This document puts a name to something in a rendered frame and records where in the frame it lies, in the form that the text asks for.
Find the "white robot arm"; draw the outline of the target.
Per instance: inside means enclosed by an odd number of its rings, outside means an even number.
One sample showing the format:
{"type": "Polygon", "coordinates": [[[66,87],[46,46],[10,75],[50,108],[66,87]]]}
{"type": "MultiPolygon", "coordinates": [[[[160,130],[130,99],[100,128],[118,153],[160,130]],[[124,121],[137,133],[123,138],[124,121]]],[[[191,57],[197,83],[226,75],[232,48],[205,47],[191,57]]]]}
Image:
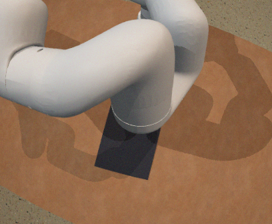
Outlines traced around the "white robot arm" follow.
{"type": "Polygon", "coordinates": [[[42,0],[0,0],[0,97],[61,118],[110,98],[127,131],[161,128],[203,68],[209,25],[195,0],[130,1],[141,19],[64,50],[44,45],[42,0]]]}

